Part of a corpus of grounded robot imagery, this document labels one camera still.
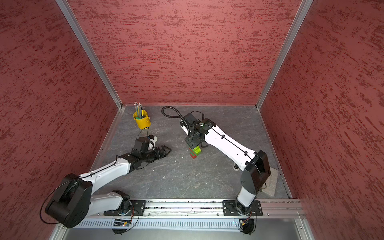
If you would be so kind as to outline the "lime 2x2 brick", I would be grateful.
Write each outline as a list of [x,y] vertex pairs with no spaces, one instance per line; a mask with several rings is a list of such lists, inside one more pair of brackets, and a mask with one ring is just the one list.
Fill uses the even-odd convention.
[[201,153],[201,148],[199,146],[196,146],[193,151],[196,153],[196,155],[198,156],[200,153]]

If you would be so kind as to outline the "red 2x4 brick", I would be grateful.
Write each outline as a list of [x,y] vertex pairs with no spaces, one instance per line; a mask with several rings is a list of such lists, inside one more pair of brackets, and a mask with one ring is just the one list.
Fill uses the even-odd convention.
[[197,157],[196,153],[195,152],[190,152],[190,155],[193,159],[195,159]]

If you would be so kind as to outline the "lime 2x4 brick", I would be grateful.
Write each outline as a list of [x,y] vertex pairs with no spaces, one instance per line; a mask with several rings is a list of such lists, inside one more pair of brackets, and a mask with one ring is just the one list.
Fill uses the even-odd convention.
[[197,156],[199,156],[201,153],[201,149],[199,146],[197,146],[194,149],[190,149],[190,155],[193,159],[195,159]]

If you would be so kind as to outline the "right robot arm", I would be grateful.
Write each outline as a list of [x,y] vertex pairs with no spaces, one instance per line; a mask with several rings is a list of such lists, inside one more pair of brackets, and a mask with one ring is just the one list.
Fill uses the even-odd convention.
[[187,134],[185,142],[191,151],[207,143],[220,150],[242,171],[242,188],[235,199],[235,206],[240,215],[248,215],[256,195],[266,186],[271,175],[267,154],[241,145],[211,120],[200,121],[192,113],[182,117],[180,125]]

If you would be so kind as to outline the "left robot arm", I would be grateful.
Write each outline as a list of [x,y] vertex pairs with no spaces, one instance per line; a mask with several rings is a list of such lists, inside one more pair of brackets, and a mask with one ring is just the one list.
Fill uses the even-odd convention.
[[156,142],[154,135],[139,137],[129,153],[116,156],[111,163],[85,174],[66,175],[46,198],[41,211],[66,228],[73,228],[83,219],[104,212],[131,218],[139,214],[130,196],[122,191],[114,190],[103,195],[95,193],[115,179],[141,170],[171,153],[171,148],[156,146]]

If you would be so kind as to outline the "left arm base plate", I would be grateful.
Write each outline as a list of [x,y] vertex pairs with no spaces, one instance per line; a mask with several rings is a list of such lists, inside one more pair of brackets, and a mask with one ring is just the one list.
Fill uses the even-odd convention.
[[145,200],[129,200],[123,202],[117,210],[105,211],[104,216],[129,217],[132,215],[142,216],[144,214]]

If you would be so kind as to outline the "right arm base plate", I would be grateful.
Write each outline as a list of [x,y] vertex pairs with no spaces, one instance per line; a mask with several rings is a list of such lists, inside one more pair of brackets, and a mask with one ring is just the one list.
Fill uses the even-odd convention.
[[257,216],[261,217],[263,216],[263,210],[261,207],[260,201],[254,200],[248,207],[243,206],[239,201],[237,200],[225,200],[222,202],[223,204],[223,212],[224,216]]

